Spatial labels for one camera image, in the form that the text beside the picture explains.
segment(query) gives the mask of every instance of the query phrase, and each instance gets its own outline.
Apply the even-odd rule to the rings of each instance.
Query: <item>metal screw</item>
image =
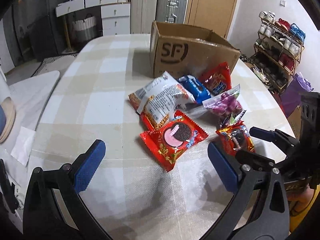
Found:
[[[68,171],[68,170],[70,170],[70,168],[71,168],[71,164],[70,163],[63,164],[63,166],[62,166],[62,169],[64,171]]]
[[[40,167],[36,167],[34,170],[33,170],[33,173],[39,173],[40,172]]]
[[[249,171],[249,170],[251,170],[251,167],[248,164],[244,164],[244,165],[242,165],[242,169],[244,171]]]
[[[273,171],[273,173],[275,173],[275,174],[279,174],[279,173],[280,173],[280,171],[279,171],[278,168],[273,168],[272,171]]]

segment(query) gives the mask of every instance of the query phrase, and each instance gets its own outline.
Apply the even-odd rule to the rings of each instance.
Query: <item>purple bag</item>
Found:
[[[313,88],[308,80],[303,78],[302,74],[295,74],[293,80],[287,89],[281,95],[281,103],[286,118],[301,104],[300,92],[310,92]]]

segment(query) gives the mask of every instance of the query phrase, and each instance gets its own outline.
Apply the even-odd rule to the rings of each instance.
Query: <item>barcode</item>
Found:
[[[146,94],[146,91],[145,91],[143,88],[141,88],[141,89],[137,90],[136,94],[137,94],[137,97],[138,97],[140,100],[142,100],[143,97],[144,97],[145,94]]]

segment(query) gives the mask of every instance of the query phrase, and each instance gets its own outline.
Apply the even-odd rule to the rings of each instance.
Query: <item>wooden door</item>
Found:
[[[185,23],[226,37],[237,0],[189,0]]]

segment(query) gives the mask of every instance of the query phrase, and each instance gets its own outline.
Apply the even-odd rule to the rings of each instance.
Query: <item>desk leg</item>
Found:
[[[63,16],[63,26],[64,26],[64,35],[65,35],[66,40],[67,40],[68,51],[72,51],[70,38],[69,38],[69,31],[68,31],[66,15]]]

